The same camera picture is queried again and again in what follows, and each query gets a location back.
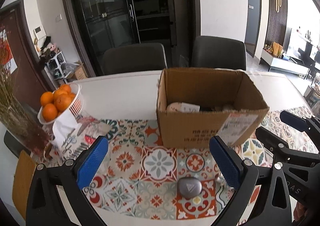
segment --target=gold wall decoration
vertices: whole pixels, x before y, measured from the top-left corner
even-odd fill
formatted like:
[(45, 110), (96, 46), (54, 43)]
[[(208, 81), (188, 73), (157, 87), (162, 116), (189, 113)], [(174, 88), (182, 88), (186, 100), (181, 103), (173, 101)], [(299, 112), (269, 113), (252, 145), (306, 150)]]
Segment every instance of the gold wall decoration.
[(276, 0), (276, 11), (277, 11), (277, 13), (279, 13), (281, 7), (282, 7), (282, 0)]

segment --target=glass cabinet door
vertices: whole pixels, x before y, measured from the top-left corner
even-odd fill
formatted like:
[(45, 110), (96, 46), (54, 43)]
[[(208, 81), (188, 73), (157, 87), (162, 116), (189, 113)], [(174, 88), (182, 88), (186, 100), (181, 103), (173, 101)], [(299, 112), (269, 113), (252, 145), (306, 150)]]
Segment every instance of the glass cabinet door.
[(103, 55), (106, 50), (139, 43), (132, 0), (75, 0), (82, 8), (86, 43), (97, 75), (104, 75)]

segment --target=white fruit basket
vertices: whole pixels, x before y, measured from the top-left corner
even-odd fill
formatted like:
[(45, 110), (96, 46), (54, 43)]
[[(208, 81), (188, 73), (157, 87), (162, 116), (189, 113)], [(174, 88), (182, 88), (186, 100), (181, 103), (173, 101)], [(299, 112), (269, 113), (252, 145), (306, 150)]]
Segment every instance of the white fruit basket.
[[(67, 109), (69, 109), (71, 111), (71, 113), (73, 114), (73, 116), (76, 118), (79, 116), (79, 114), (81, 113), (82, 109), (83, 109), (83, 105), (84, 105), (84, 99), (83, 96), (81, 94), (81, 85), (76, 84), (76, 83), (70, 83), (69, 84), (71, 87), (71, 92), (74, 93), (76, 95), (76, 97), (74, 98), (74, 100), (71, 102), (71, 104), (69, 105), (69, 107)], [(42, 125), (49, 125), (52, 124), (56, 119), (50, 121), (50, 122), (46, 122), (44, 120), (44, 118), (42, 117), (42, 110), (43, 107), (41, 107), (39, 113), (38, 113), (38, 120)]]

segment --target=blue gripper pad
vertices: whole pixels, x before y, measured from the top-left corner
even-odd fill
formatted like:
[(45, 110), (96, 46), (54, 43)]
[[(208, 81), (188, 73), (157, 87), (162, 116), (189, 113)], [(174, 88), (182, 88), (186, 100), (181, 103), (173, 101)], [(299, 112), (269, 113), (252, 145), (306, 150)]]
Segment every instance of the blue gripper pad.
[(231, 186), (234, 189), (238, 190), (240, 187), (239, 168), (233, 162), (227, 151), (221, 146), (216, 137), (212, 137), (210, 139), (209, 149), (228, 186)]
[(77, 184), (79, 189), (83, 189), (90, 185), (94, 175), (96, 174), (101, 162), (108, 152), (108, 140), (101, 137), (97, 145), (91, 150), (91, 153), (86, 157), (85, 161), (79, 167), (77, 172)]

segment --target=silver stone-shaped object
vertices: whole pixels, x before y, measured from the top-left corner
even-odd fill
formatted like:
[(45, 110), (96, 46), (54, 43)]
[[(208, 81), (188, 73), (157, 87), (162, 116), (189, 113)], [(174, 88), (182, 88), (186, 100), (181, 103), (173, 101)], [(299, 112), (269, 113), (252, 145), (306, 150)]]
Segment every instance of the silver stone-shaped object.
[(194, 177), (182, 177), (178, 181), (178, 193), (185, 199), (191, 199), (201, 193), (201, 182)]

